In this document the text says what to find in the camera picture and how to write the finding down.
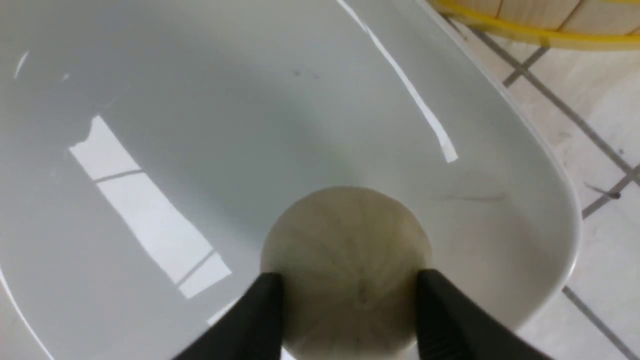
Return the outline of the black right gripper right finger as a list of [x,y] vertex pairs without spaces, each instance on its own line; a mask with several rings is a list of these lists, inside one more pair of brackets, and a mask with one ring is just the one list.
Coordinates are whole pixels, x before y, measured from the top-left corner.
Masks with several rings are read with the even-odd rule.
[[494,319],[436,269],[416,280],[416,340],[421,360],[550,360]]

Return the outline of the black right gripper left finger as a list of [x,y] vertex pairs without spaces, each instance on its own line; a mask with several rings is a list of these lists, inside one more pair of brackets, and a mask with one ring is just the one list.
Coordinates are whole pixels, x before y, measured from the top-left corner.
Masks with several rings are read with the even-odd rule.
[[261,273],[214,325],[176,360],[279,360],[284,337],[284,281]]

